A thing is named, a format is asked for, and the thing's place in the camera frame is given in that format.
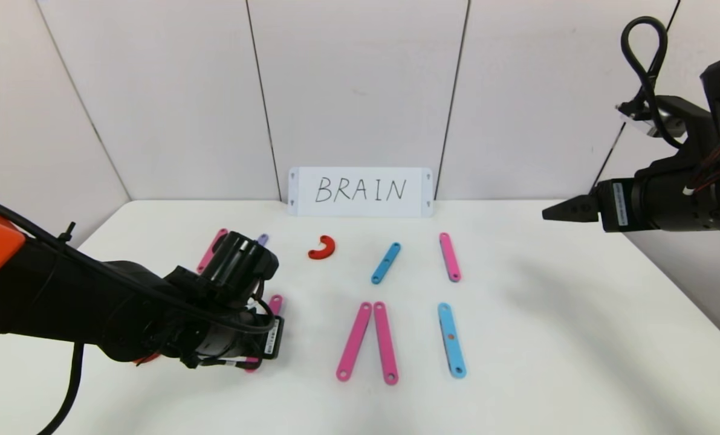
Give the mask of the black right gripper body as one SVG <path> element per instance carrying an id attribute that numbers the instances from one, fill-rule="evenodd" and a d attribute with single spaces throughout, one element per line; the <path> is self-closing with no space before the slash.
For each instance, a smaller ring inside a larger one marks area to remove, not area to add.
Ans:
<path id="1" fill-rule="evenodd" d="M 606 232 L 697 230 L 696 195 L 686 171 L 638 173 L 597 185 L 600 217 Z"/>

